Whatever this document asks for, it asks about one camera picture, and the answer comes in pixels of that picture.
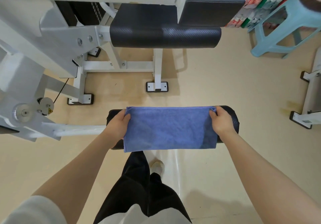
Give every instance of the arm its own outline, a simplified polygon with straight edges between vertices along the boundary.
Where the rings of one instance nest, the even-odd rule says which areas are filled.
[[[64,214],[67,223],[76,224],[106,153],[124,137],[129,120],[130,114],[125,116],[125,110],[119,112],[86,149],[33,195],[52,200]]]
[[[243,186],[264,224],[321,223],[321,209],[290,178],[275,168],[234,130],[231,116],[210,111],[214,131],[225,143]]]

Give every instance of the white shoe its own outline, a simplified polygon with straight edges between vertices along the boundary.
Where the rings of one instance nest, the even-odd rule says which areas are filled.
[[[165,171],[165,165],[160,160],[155,161],[153,165],[151,165],[150,174],[157,173],[160,176],[160,178],[162,178],[164,171]]]

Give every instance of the beige floor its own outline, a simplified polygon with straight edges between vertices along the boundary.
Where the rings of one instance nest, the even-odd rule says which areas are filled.
[[[251,55],[246,30],[223,29],[215,49],[165,50],[163,80],[170,91],[145,93],[150,73],[91,73],[86,92],[92,106],[67,106],[60,97],[50,118],[58,123],[106,123],[108,111],[126,106],[229,105],[240,120],[240,135],[260,154],[321,203],[321,127],[307,130],[289,120],[301,112],[318,34],[286,60]],[[122,49],[124,59],[151,59],[151,50]],[[48,93],[54,98],[56,94]],[[94,136],[49,138],[31,143],[0,136],[0,220],[67,164]],[[213,150],[154,152],[166,165],[164,183],[180,195],[193,223],[261,223],[223,144]],[[121,174],[128,154],[107,153],[79,224],[92,223]]]

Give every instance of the carbon fiber texture upholstery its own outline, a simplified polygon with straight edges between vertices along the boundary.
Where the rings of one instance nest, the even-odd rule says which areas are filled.
[[[236,116],[235,111],[232,108],[230,108],[229,106],[221,106],[221,107],[230,114],[230,116],[232,117],[233,126],[235,128],[235,131],[237,133],[239,133],[240,123],[239,123],[238,117]],[[121,109],[114,109],[114,110],[109,111],[109,114],[107,117],[107,125],[110,122],[110,120],[112,120],[114,118],[114,116],[116,116],[118,114],[118,112],[120,112],[120,111],[121,111]],[[220,139],[219,136],[217,137],[217,143],[222,143],[222,140]],[[116,146],[113,148],[113,150],[116,150],[116,149],[124,149],[124,141],[122,139],[119,140],[117,142]]]
[[[187,27],[177,21],[175,6],[123,3],[110,25],[115,47],[214,48],[220,27]]]

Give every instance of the person's right arm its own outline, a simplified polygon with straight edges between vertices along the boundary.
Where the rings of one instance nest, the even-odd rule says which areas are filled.
[[[219,106],[216,110],[217,115],[210,111],[213,129],[226,145],[263,223],[321,223],[318,204],[236,133],[228,112]]]

